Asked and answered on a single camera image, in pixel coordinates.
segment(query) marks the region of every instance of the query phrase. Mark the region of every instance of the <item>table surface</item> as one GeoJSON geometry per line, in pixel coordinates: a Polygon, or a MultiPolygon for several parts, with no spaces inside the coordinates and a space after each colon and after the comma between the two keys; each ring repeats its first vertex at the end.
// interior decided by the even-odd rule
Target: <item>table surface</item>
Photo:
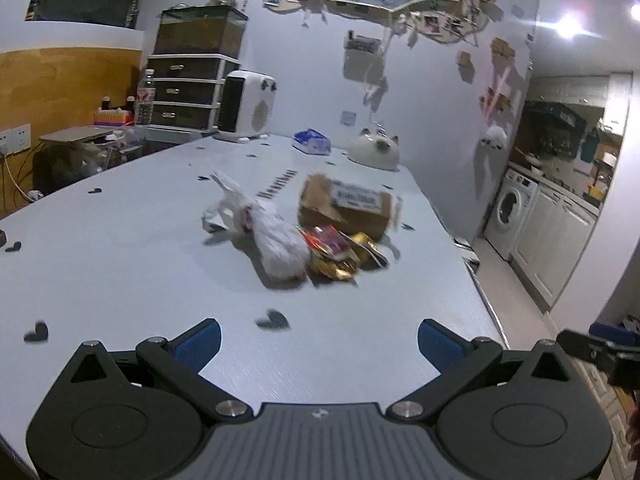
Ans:
{"type": "Polygon", "coordinates": [[[28,423],[87,339],[129,350],[213,317],[222,348],[200,374],[256,412],[273,401],[377,401],[386,409],[438,375],[418,351],[425,318],[465,338],[500,341],[460,254],[406,168],[366,168],[342,150],[305,155],[285,137],[183,144],[62,189],[0,228],[8,245],[22,243],[17,253],[0,251],[0,434],[29,466],[28,423]],[[290,222],[310,173],[385,185],[402,196],[402,221],[415,230],[390,230],[383,239],[390,267],[360,272],[354,283],[307,279],[288,288],[254,267],[247,240],[212,242],[200,217],[222,191],[199,175],[222,170],[253,195],[288,169],[299,173],[274,202],[290,222]],[[95,187],[102,193],[87,193],[95,187]],[[269,308],[287,317],[290,330],[258,328],[255,320],[269,308]],[[48,342],[25,343],[38,320],[49,327],[48,342]]]}

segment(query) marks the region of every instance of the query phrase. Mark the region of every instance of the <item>wall outlet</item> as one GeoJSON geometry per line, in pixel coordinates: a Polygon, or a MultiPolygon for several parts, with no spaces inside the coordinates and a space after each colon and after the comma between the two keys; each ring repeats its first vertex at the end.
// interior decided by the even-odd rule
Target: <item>wall outlet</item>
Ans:
{"type": "Polygon", "coordinates": [[[31,125],[23,124],[12,130],[12,153],[28,150],[31,147],[31,125]]]}
{"type": "Polygon", "coordinates": [[[9,148],[9,130],[5,130],[4,132],[0,132],[0,153],[3,155],[9,155],[11,153],[11,149],[9,148]]]}
{"type": "Polygon", "coordinates": [[[0,132],[0,153],[11,155],[31,147],[31,125],[24,124],[11,130],[0,132]]]}

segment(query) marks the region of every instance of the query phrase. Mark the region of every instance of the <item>glass fish tank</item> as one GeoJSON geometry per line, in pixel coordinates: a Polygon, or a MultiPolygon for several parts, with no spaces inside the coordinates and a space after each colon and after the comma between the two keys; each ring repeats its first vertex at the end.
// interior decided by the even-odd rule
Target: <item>glass fish tank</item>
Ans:
{"type": "Polygon", "coordinates": [[[247,16],[230,6],[164,10],[154,54],[222,54],[237,59],[246,22],[247,16]]]}

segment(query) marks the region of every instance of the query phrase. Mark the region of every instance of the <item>water bottle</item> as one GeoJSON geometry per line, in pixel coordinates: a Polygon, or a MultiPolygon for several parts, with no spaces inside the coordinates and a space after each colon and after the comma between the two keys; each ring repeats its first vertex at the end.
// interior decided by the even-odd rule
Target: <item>water bottle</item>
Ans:
{"type": "Polygon", "coordinates": [[[147,68],[144,77],[140,80],[140,83],[138,83],[136,126],[146,126],[151,123],[155,98],[156,86],[154,84],[154,71],[153,69],[147,68]]]}

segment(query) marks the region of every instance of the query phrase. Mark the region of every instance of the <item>blue gripper pad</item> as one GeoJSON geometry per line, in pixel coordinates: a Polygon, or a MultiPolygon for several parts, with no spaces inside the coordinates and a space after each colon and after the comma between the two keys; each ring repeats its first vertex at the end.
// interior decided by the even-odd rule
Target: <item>blue gripper pad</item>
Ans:
{"type": "Polygon", "coordinates": [[[207,319],[172,342],[174,358],[198,373],[220,351],[222,332],[215,319],[207,319]]]}
{"type": "Polygon", "coordinates": [[[433,319],[425,319],[418,328],[418,348],[427,361],[443,373],[466,357],[470,343],[433,319]]]}

